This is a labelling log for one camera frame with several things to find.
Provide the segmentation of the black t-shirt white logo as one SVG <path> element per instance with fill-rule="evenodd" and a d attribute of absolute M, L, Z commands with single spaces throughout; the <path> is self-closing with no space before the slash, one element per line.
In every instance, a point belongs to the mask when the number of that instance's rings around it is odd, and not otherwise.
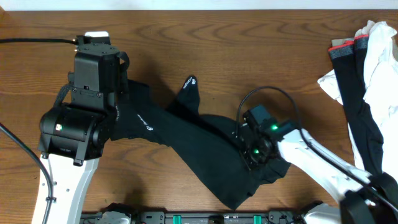
<path fill-rule="evenodd" d="M 150 87 L 128 80 L 129 98 L 119 101 L 111 140 L 142 138 L 171 147 L 200 181 L 228 208 L 237 209 L 260 185 L 285 177 L 290 164 L 272 159 L 248 170 L 233 137 L 236 122 L 198 112 L 198 81 L 187 77 L 166 108 L 152 100 Z"/>

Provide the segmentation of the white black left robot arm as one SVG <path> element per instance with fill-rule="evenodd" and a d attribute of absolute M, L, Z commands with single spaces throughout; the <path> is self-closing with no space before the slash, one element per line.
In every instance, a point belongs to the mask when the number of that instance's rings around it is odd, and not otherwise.
<path fill-rule="evenodd" d="M 129 58 L 105 43 L 81 44 L 74 71 L 40 120 L 39 192 L 32 223 L 78 223 L 106 141 L 129 98 Z"/>

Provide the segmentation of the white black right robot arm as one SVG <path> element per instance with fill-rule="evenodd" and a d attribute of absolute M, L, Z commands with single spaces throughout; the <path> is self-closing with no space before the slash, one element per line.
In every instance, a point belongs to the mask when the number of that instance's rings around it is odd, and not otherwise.
<path fill-rule="evenodd" d="M 284 160 L 304 171 L 338 202 L 314 203 L 293 223 L 397 223 L 397 182 L 389 174 L 372 175 L 344 161 L 295 123 L 249 121 L 236 132 L 251 170 Z"/>

